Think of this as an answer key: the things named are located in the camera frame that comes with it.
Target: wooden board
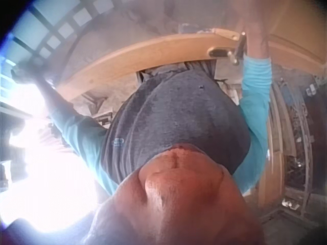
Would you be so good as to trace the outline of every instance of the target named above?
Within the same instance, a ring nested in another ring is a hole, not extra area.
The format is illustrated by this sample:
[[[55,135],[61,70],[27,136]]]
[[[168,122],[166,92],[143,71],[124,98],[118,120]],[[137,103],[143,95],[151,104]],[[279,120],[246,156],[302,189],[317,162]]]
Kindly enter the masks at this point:
[[[312,74],[323,73],[323,64],[319,59],[293,49],[291,43],[274,37],[269,45],[274,63]],[[104,56],[62,82],[57,89],[70,101],[99,84],[110,83],[133,72],[165,64],[211,59],[207,53],[210,48],[228,50],[235,46],[236,41],[218,34],[177,34],[159,37]]]
[[[286,156],[296,157],[297,154],[292,124],[283,95],[275,82],[272,83],[272,89],[275,94],[279,117],[281,119],[284,154]]]
[[[284,196],[284,156],[281,152],[272,154],[259,181],[258,206],[265,208],[278,203]]]

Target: hand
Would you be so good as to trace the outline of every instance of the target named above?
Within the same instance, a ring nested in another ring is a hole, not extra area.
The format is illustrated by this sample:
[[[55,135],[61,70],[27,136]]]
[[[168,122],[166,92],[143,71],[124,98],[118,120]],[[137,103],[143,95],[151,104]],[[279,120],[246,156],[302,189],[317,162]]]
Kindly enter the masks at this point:
[[[29,62],[18,63],[11,70],[11,77],[17,84],[36,83],[40,76],[38,67]]]

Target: wooden frame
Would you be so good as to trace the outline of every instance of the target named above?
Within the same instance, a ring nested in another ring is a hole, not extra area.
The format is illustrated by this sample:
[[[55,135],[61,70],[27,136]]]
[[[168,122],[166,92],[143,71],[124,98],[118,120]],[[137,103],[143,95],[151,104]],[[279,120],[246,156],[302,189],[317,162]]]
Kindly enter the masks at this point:
[[[108,54],[82,69],[58,86],[59,93],[68,101],[105,83],[110,83],[139,70],[177,62],[212,59],[211,48],[235,48],[239,34],[229,30],[219,34],[176,34],[137,43]],[[289,68],[322,74],[324,62],[295,44],[271,36],[269,41],[272,61]]]

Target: wooden beam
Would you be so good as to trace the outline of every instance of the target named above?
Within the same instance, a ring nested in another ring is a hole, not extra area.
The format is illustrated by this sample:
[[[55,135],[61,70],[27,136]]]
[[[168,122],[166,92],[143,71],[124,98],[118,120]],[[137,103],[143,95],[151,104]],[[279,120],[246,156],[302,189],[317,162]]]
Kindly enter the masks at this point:
[[[281,93],[279,86],[273,82],[272,89],[275,94],[277,108],[279,112],[279,117],[281,119],[281,127],[282,127],[282,137],[283,137],[283,152],[286,156],[296,157],[296,145],[295,139],[292,129],[292,123],[290,120],[290,116]]]
[[[208,50],[229,50],[236,46],[234,37],[218,34],[176,34],[137,43],[113,52],[82,69],[58,86],[68,101],[99,86],[136,71],[177,62],[211,59]],[[311,74],[323,73],[323,64],[314,55],[292,48],[291,43],[273,37],[269,42],[274,63],[301,69]]]

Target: skin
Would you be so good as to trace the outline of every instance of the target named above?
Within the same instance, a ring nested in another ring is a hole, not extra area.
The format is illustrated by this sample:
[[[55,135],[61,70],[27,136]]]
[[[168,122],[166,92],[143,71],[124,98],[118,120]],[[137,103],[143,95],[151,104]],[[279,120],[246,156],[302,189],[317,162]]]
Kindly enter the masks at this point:
[[[128,176],[100,207],[89,240],[112,226],[124,237],[118,239],[128,239],[122,244],[263,242],[229,172],[190,145],[176,145]]]

